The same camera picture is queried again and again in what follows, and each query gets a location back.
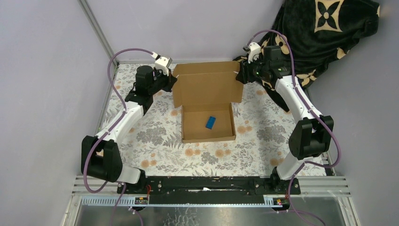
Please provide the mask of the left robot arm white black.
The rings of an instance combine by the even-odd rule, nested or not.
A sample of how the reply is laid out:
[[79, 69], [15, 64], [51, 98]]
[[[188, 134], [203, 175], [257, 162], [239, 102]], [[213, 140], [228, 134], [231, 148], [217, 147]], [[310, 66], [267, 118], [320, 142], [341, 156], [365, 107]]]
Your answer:
[[177, 79], [169, 68], [140, 66], [136, 70], [133, 88], [122, 102], [122, 109], [115, 118], [95, 136], [86, 136], [81, 144], [81, 172], [85, 179], [94, 177], [106, 182], [128, 183], [132, 192], [145, 190], [142, 170], [125, 166], [119, 144], [129, 130], [149, 110], [153, 96], [159, 91], [170, 92]]

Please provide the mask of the brown cardboard box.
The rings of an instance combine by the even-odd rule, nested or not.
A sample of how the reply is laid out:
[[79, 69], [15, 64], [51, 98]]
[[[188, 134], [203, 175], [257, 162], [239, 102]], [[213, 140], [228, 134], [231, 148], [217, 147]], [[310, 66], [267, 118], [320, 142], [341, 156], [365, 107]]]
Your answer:
[[[182, 109], [182, 142], [231, 141], [236, 138], [232, 105], [241, 103], [243, 84], [236, 61], [177, 64], [172, 75], [174, 107]], [[205, 128], [210, 116], [212, 129]]]

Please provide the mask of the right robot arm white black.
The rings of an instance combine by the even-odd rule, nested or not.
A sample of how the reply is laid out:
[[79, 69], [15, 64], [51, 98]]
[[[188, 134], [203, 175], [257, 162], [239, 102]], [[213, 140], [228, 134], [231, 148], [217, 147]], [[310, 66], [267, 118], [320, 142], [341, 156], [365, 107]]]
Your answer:
[[236, 80], [242, 84], [259, 82], [264, 88], [276, 91], [296, 123], [288, 140], [290, 153], [271, 174], [270, 188], [281, 194], [288, 189], [288, 180], [306, 162], [329, 149], [334, 121], [330, 116], [324, 116], [306, 97], [294, 74], [294, 65], [283, 61], [279, 46], [261, 48], [251, 42], [244, 50], [248, 56], [240, 62]]

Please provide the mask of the small blue block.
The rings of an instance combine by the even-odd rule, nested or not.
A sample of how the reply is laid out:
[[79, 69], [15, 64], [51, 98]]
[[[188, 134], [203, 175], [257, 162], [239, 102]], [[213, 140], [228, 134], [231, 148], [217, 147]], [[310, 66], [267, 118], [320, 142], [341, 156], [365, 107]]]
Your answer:
[[210, 116], [205, 125], [205, 128], [212, 129], [214, 127], [215, 121], [216, 121], [216, 117]]

